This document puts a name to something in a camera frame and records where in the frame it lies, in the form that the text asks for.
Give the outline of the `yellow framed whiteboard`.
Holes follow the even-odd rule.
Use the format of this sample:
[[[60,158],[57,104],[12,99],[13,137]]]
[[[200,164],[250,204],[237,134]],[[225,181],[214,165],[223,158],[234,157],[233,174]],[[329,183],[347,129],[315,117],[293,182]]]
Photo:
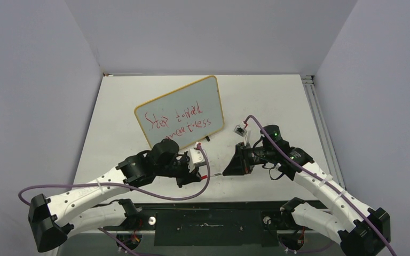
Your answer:
[[[134,114],[150,147],[171,139],[183,149],[225,125],[218,80],[213,75],[138,105]]]

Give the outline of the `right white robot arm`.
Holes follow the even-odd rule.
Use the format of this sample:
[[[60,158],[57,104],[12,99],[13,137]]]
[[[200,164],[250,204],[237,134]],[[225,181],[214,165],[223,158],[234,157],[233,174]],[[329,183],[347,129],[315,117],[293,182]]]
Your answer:
[[[290,146],[277,125],[263,127],[260,134],[260,147],[246,142],[235,146],[224,176],[246,175],[256,165],[273,164],[281,177],[308,190],[328,209],[324,212],[295,197],[280,208],[285,227],[312,229],[339,244],[345,255],[377,255],[386,248],[391,226],[384,209],[374,210],[348,194],[303,149]]]

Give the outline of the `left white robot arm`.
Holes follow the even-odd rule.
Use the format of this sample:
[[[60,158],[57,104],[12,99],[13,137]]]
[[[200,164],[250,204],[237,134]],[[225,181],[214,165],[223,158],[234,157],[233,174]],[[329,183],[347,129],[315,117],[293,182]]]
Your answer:
[[[163,139],[151,150],[127,157],[108,172],[84,183],[69,185],[69,191],[54,196],[38,194],[29,205],[28,222],[38,252],[51,251],[68,238],[84,231],[121,226],[129,230],[138,222],[138,211],[129,199],[106,200],[138,191],[169,200],[142,189],[156,177],[175,178],[178,187],[200,182],[199,168],[209,165],[200,143],[184,153],[171,139]]]

